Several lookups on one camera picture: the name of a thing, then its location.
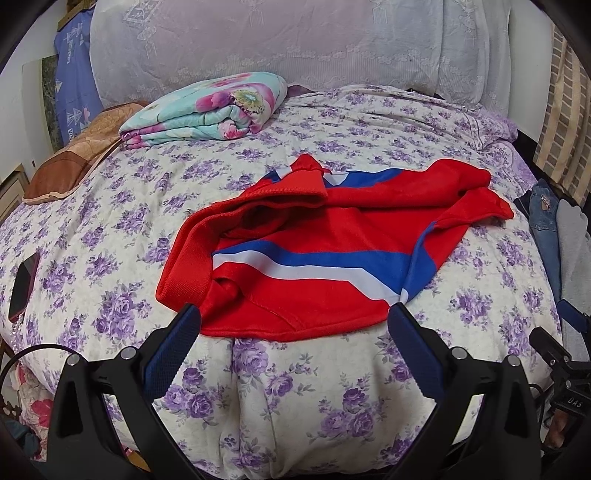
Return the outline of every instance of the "wall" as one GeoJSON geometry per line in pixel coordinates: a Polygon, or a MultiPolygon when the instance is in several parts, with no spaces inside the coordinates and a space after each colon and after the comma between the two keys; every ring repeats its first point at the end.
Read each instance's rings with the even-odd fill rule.
{"type": "Polygon", "coordinates": [[[523,133],[538,141],[550,86],[552,23],[531,0],[512,0],[511,3],[509,118],[523,133]]]}
{"type": "Polygon", "coordinates": [[[57,0],[29,29],[0,74],[0,180],[19,163],[31,178],[35,172],[31,160],[39,166],[51,154],[45,132],[39,135],[35,131],[27,132],[22,100],[38,95],[37,91],[29,89],[38,88],[40,84],[27,81],[24,90],[22,67],[55,54],[53,39],[57,23],[65,14],[66,0],[57,0]]]}

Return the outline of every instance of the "white stripe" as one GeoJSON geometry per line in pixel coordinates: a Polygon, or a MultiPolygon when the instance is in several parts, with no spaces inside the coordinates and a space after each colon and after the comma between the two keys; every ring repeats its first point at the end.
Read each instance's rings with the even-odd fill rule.
{"type": "Polygon", "coordinates": [[[283,168],[278,168],[275,170],[275,173],[277,173],[277,175],[279,175],[280,179],[282,179],[288,173],[291,173],[291,172],[292,172],[291,167],[283,167],[283,168]]]}
{"type": "Polygon", "coordinates": [[[400,295],[363,268],[319,267],[318,265],[289,267],[275,263],[268,256],[256,250],[246,250],[235,254],[215,254],[212,260],[214,269],[227,262],[241,263],[250,265],[267,277],[277,280],[315,278],[348,281],[370,300],[385,300],[390,306],[400,299],[400,295]]]}
{"type": "Polygon", "coordinates": [[[403,288],[402,290],[400,290],[400,303],[402,303],[403,305],[408,302],[408,292],[406,291],[406,288],[403,288]]]}
{"type": "Polygon", "coordinates": [[[341,173],[325,173],[322,175],[324,179],[330,183],[331,185],[340,185],[345,181],[347,176],[349,175],[348,171],[344,171],[341,173]]]}

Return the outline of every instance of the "striped curtain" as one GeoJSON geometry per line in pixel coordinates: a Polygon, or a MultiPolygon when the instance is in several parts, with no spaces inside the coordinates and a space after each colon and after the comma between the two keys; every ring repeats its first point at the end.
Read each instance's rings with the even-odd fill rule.
{"type": "Polygon", "coordinates": [[[583,206],[591,183],[591,80],[553,26],[550,91],[534,162],[583,206]]]}

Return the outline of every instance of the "floral blanket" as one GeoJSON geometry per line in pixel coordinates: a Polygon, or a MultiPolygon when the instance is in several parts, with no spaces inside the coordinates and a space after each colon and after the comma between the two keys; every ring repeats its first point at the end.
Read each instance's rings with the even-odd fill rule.
{"type": "MultiPolygon", "coordinates": [[[[333,171],[422,169],[438,158],[492,173],[511,203],[535,182],[510,141],[516,130],[483,110],[391,87],[352,86],[287,100],[256,135],[177,141],[111,155],[70,197],[21,205],[0,226],[0,333],[15,351],[59,342],[90,360],[139,345],[174,313],[154,292],[186,217],[237,195],[266,172],[311,153],[333,171]],[[18,265],[41,253],[24,320],[7,321],[18,265]]],[[[518,355],[530,381],[548,370],[533,327],[557,339],[558,318],[528,222],[471,227],[408,308],[449,345],[477,358],[518,355]]],[[[55,391],[65,354],[25,357],[55,391]]],[[[107,398],[122,443],[134,447],[107,398]]],[[[386,325],[293,343],[200,336],[158,414],[187,457],[221,478],[362,472],[396,463],[433,409],[386,325]]],[[[470,432],[475,401],[458,438],[470,432]]]]}
{"type": "Polygon", "coordinates": [[[287,95],[285,80],[266,72],[204,80],[171,92],[119,130],[127,148],[178,139],[229,140],[257,133],[287,95]]]}

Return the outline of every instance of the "blue stripe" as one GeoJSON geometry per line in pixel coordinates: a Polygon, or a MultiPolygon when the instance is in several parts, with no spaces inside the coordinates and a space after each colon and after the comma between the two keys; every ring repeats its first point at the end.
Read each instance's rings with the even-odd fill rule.
{"type": "Polygon", "coordinates": [[[328,189],[335,188],[335,187],[351,187],[351,188],[363,188],[363,187],[373,187],[377,183],[392,180],[394,177],[398,176],[403,170],[400,168],[388,168],[386,170],[382,170],[376,173],[371,173],[368,171],[359,171],[359,170],[351,170],[347,178],[340,183],[339,185],[331,185],[324,180],[324,186],[328,189]]]}
{"type": "Polygon", "coordinates": [[[318,265],[319,267],[363,268],[394,292],[405,287],[414,297],[435,275],[435,263],[421,245],[413,254],[412,275],[409,277],[411,256],[399,252],[378,250],[358,252],[293,253],[267,240],[251,240],[233,247],[218,250],[212,255],[234,254],[247,250],[261,252],[275,263],[288,267],[318,265]]]}
{"type": "Polygon", "coordinates": [[[261,178],[261,180],[271,180],[271,183],[277,183],[281,179],[275,170],[271,170],[263,178],[261,178]]]}

